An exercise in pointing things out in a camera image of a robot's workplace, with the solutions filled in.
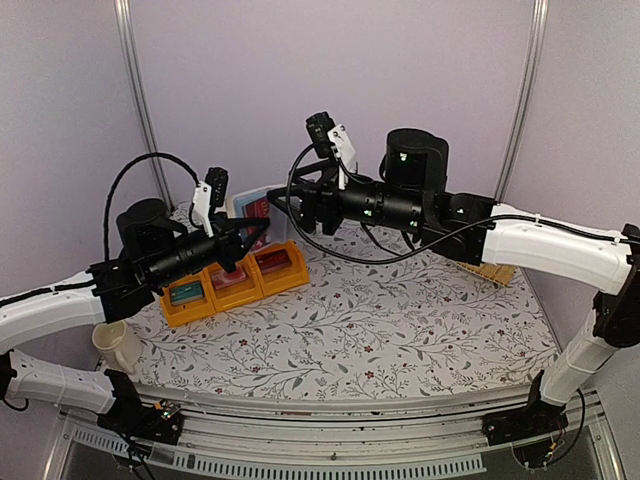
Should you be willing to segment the beige card holder wallet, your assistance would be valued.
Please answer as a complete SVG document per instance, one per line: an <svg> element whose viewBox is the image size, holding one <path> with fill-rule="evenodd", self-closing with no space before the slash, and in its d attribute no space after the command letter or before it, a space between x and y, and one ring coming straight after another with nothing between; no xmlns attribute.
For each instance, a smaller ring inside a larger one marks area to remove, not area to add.
<svg viewBox="0 0 640 480"><path fill-rule="evenodd" d="M267 218L266 231L255 241L251 251L259 252L288 240L288 218L267 199L267 192L283 187L283 184L267 185L232 195L227 200L228 213L235 218Z"/></svg>

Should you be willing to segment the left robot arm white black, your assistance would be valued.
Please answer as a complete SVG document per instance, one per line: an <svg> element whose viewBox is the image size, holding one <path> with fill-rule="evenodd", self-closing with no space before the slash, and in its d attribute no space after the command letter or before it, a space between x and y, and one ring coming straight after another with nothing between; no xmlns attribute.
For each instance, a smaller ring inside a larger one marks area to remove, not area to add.
<svg viewBox="0 0 640 480"><path fill-rule="evenodd" d="M24 398L109 413L128 434L148 426L148 412L122 371L83 371L39 360L19 345L84 325L128 319L164 288L212 264L234 271L270 225L267 218L229 218L210 212L209 230L189 231L157 198L117 217L120 255L91 265L61 285L1 302L1 397Z"/></svg>

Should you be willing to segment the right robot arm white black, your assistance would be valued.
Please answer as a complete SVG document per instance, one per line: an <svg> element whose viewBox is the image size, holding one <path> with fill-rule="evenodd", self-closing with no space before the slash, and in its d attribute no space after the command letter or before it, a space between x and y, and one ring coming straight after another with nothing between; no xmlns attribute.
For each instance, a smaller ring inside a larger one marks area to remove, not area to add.
<svg viewBox="0 0 640 480"><path fill-rule="evenodd" d="M319 283L297 341L326 344L318 399L431 398L531 385L517 427L537 436L618 351L639 342L639 231L574 226L446 189L449 148L391 131L380 173L346 130L311 144L267 198Z"/></svg>

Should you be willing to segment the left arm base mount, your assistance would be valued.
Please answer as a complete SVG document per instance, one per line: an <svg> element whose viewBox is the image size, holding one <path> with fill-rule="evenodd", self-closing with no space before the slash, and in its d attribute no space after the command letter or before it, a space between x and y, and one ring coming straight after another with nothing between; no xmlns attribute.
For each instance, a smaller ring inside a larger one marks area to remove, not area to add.
<svg viewBox="0 0 640 480"><path fill-rule="evenodd" d="M177 445L185 418L180 411L147 406L140 401L117 399L107 413L99 414L97 425L127 438Z"/></svg>

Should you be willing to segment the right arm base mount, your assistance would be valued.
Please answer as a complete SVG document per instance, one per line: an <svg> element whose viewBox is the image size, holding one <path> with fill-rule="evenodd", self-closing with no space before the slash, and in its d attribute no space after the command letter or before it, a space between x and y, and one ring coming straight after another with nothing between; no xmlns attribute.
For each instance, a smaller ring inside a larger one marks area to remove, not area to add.
<svg viewBox="0 0 640 480"><path fill-rule="evenodd" d="M568 426L564 407L539 400L484 415L481 421L481 432L491 446L557 432Z"/></svg>

